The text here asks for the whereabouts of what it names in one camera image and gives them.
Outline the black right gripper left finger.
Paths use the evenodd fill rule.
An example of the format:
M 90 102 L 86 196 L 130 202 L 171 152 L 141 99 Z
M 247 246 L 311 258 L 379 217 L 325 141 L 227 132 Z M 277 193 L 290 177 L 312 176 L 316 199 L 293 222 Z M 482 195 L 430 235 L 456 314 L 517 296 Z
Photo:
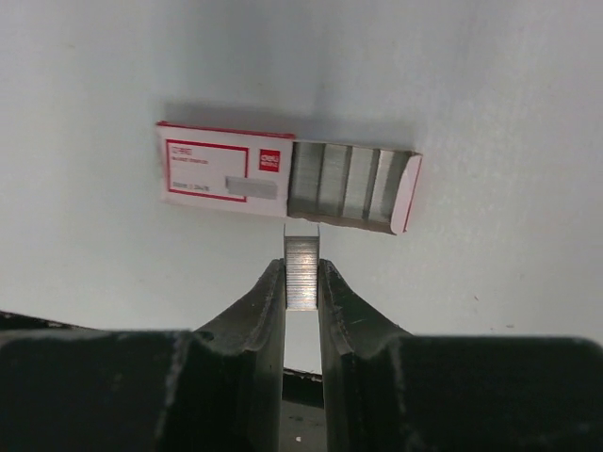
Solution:
M 5 451 L 275 451 L 285 264 L 194 331 L 1 315 Z

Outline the grey staple strip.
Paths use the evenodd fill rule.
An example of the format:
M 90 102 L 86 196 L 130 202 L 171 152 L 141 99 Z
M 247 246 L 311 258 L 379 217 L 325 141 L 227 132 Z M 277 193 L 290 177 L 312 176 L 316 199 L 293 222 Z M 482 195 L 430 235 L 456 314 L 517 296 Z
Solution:
M 284 225 L 285 303 L 292 312 L 318 306 L 320 231 L 316 223 Z

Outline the red white staple box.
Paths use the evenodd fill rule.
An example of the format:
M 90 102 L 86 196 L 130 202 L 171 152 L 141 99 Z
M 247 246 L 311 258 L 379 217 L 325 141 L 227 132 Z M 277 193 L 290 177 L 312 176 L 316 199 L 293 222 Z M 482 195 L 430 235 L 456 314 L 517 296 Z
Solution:
M 164 202 L 383 234 L 408 228 L 420 153 L 168 121 L 156 131 Z

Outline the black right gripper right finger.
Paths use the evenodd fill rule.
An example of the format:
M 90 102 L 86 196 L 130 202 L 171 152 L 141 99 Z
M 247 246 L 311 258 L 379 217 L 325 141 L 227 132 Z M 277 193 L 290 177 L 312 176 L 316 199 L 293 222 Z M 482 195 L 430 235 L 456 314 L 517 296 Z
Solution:
M 413 335 L 318 268 L 331 451 L 598 451 L 602 348 L 575 337 Z

